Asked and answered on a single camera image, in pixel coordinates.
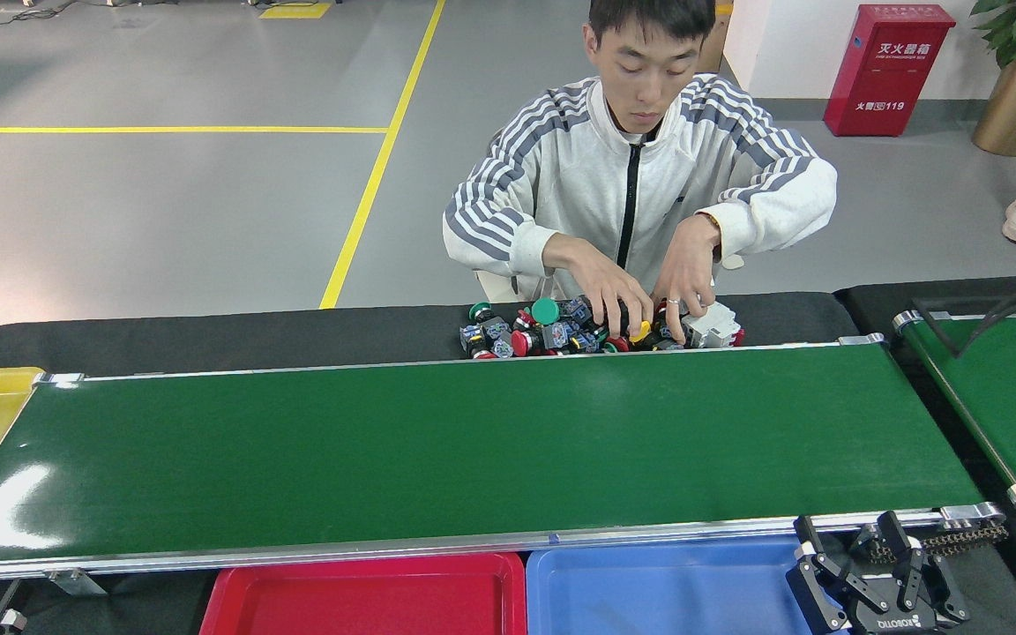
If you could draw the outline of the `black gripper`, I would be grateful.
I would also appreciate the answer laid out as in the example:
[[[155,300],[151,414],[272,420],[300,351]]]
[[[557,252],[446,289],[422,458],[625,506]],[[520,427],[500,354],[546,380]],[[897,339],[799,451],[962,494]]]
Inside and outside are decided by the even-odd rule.
[[[971,611],[957,594],[956,581],[940,555],[908,537],[898,516],[878,516],[878,529],[895,563],[885,588],[888,610],[880,611],[880,594],[858,574],[838,566],[823,551],[811,516],[793,521],[796,563],[786,579],[814,634],[848,630],[854,634],[939,634],[940,624],[962,624]]]

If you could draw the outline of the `person's left hand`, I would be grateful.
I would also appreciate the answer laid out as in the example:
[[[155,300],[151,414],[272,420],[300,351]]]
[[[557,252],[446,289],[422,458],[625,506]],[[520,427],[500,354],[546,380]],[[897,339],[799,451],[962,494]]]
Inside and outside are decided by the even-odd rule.
[[[652,290],[652,300],[665,302],[666,328],[674,341],[685,341],[681,309],[700,318],[716,302],[713,290],[713,261],[721,246],[721,228],[706,213],[693,214],[675,228],[662,260],[660,277]]]

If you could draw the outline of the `person's right hand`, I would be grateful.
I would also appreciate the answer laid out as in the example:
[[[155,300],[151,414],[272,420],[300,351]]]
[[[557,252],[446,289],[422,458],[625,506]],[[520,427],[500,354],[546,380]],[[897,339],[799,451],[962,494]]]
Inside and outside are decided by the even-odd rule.
[[[645,290],[592,243],[561,233],[553,234],[542,250],[548,268],[571,274],[592,309],[597,325],[612,336],[641,336],[644,321],[654,314],[654,303]]]

